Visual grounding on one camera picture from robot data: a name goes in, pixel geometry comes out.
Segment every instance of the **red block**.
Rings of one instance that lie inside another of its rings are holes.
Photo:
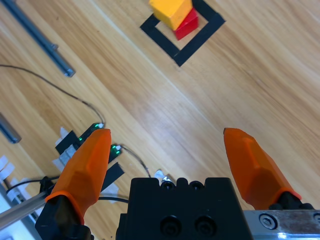
[[[173,31],[178,40],[184,38],[199,26],[197,11],[192,8],[180,26]]]

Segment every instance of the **yellow block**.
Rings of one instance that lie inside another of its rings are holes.
[[[176,30],[192,9],[191,0],[150,0],[154,16]]]

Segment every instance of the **wooden floor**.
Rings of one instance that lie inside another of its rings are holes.
[[[31,69],[93,103],[113,141],[132,148],[152,175],[162,169],[189,181],[232,178],[223,129],[240,128],[303,201],[320,208],[318,0],[207,0],[226,23],[182,67],[139,28],[152,13],[148,0],[17,3],[76,74],[64,77],[2,5],[0,63]],[[58,174],[52,160],[60,127],[79,135],[99,119],[27,73],[0,68],[0,75],[0,111],[22,136],[9,144],[0,135],[0,156],[16,167],[10,178]],[[118,162],[125,175],[116,184],[128,196],[131,179],[146,173],[126,153]],[[39,186],[27,190],[35,195]],[[124,203],[100,201],[85,222],[100,240],[114,239],[126,211]]]

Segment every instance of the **orange plastic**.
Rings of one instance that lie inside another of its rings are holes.
[[[98,201],[107,173],[110,147],[110,130],[94,131],[67,162],[45,202],[56,196],[66,196],[83,225],[87,209]]]
[[[244,131],[225,128],[224,145],[241,197],[256,210],[267,210],[284,192],[301,200],[274,160]]]

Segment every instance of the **cube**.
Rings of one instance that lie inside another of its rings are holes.
[[[176,30],[192,9],[192,0],[150,0],[154,16]]]
[[[192,10],[189,12],[189,14],[180,24],[180,26],[173,32],[176,36],[176,39],[180,40],[185,36],[187,36],[192,31],[196,30],[198,26],[199,26],[198,14],[197,14],[197,11],[194,8],[192,8]]]

